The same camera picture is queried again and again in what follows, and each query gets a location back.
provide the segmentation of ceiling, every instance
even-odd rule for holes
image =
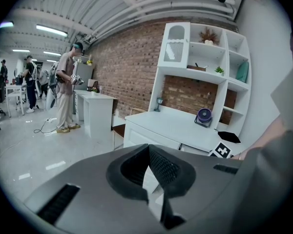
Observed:
[[[14,27],[0,29],[0,52],[28,49],[38,60],[59,60],[43,51],[64,53],[72,43],[85,47],[133,23],[169,16],[202,13],[234,20],[241,0],[19,0],[6,20]],[[62,37],[36,29],[41,24],[68,33]]]

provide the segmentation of teal pillow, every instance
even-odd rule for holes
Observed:
[[[249,72],[249,62],[245,61],[240,65],[238,72],[236,73],[236,79],[246,83],[248,72]]]

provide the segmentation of potted plant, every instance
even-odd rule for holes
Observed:
[[[221,67],[215,69],[216,74],[219,76],[224,76],[224,70]]]
[[[92,94],[93,96],[98,95],[98,93],[99,93],[99,91],[98,91],[97,88],[93,88],[93,89],[91,90],[91,94]]]

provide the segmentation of beige pants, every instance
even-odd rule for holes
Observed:
[[[73,124],[73,95],[58,94],[57,128],[74,126]]]

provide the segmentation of ceiling light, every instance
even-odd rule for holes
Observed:
[[[36,29],[44,30],[44,31],[47,31],[47,32],[51,32],[51,33],[63,36],[63,37],[67,37],[67,33],[64,32],[64,31],[60,31],[60,30],[57,30],[57,29],[52,29],[52,28],[42,26],[42,25],[39,25],[39,24],[36,25]]]
[[[48,51],[44,51],[45,54],[49,54],[49,55],[54,55],[54,56],[61,56],[61,54],[58,53],[52,53],[52,52],[48,52]]]
[[[12,21],[4,21],[2,23],[0,23],[0,29],[1,28],[6,28],[6,27],[13,27],[14,24]]]
[[[13,52],[30,52],[29,50],[25,49],[12,49]]]

